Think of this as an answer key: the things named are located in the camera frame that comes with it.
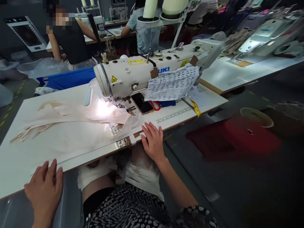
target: dark floor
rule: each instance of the dark floor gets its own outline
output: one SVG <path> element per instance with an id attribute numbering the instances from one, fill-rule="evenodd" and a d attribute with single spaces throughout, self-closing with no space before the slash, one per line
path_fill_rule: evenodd
<path id="1" fill-rule="evenodd" d="M 262 78 L 246 86 L 245 92 L 229 98 L 224 109 L 210 117 L 201 116 L 165 133 L 165 153 L 172 166 L 196 197 L 208 207 L 221 227 L 287 227 L 297 203 L 297 172 L 303 158 L 303 143 L 299 138 L 280 138 L 281 148 L 270 157 L 247 161 L 204 162 L 202 154 L 185 134 L 204 125 L 230 118 L 243 107 L 258 110 L 275 103 L 292 100 L 304 102 L 301 76 L 303 65 L 297 65 L 280 74 Z M 24 81 L 14 104 L 0 109 L 2 142 L 22 101 L 34 95 L 38 85 L 32 79 Z M 7 88 L 17 93 L 23 82 L 7 82 Z M 163 178 L 161 189 L 171 215 L 178 212 Z"/>

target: phone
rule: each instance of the phone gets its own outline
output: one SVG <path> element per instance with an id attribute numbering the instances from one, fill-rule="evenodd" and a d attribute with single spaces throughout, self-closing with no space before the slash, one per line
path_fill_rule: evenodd
<path id="1" fill-rule="evenodd" d="M 131 95 L 131 98 L 136 105 L 137 109 L 142 113 L 146 114 L 150 111 L 154 110 L 150 102 L 145 101 L 145 97 L 141 92 L 135 93 L 134 95 Z"/>

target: scissors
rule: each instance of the scissors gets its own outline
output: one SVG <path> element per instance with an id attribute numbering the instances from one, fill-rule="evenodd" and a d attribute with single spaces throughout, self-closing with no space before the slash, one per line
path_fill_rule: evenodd
<path id="1" fill-rule="evenodd" d="M 152 105 L 152 107 L 154 108 L 155 111 L 160 110 L 161 107 L 162 107 L 158 101 L 149 101 L 149 102 L 150 102 L 150 104 Z M 158 105 L 158 108 L 155 108 L 153 102 L 156 103 L 156 104 Z"/>

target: warning label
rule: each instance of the warning label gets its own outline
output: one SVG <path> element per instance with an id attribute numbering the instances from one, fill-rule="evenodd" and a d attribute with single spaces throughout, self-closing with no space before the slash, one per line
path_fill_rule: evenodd
<path id="1" fill-rule="evenodd" d="M 147 62 L 146 59 L 128 61 L 129 65 L 137 65 L 137 64 L 142 64 L 142 63 L 146 63 L 146 62 Z"/>
<path id="2" fill-rule="evenodd" d="M 116 82 L 117 81 L 117 78 L 115 78 L 113 75 L 112 75 L 112 83 L 113 82 Z"/>
<path id="3" fill-rule="evenodd" d="M 190 60 L 191 60 L 191 59 L 187 59 L 187 60 L 182 61 L 180 67 L 185 66 L 187 63 L 190 62 Z"/>

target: hand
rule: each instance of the hand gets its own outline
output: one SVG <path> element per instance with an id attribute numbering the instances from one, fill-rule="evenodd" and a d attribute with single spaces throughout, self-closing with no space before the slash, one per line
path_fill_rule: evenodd
<path id="1" fill-rule="evenodd" d="M 62 167 L 56 172 L 57 161 L 53 160 L 50 168 L 48 161 L 39 166 L 31 181 L 24 185 L 25 194 L 34 209 L 33 227 L 51 227 L 59 205 L 63 189 Z"/>
<path id="2" fill-rule="evenodd" d="M 164 154 L 164 147 L 162 142 L 164 136 L 162 128 L 159 127 L 159 129 L 157 129 L 151 122 L 150 124 L 145 123 L 145 126 L 146 128 L 142 126 L 142 130 L 145 133 L 146 137 L 143 135 L 141 136 L 143 147 L 149 157 L 155 161 L 157 165 L 159 165 L 161 162 L 167 160 Z"/>

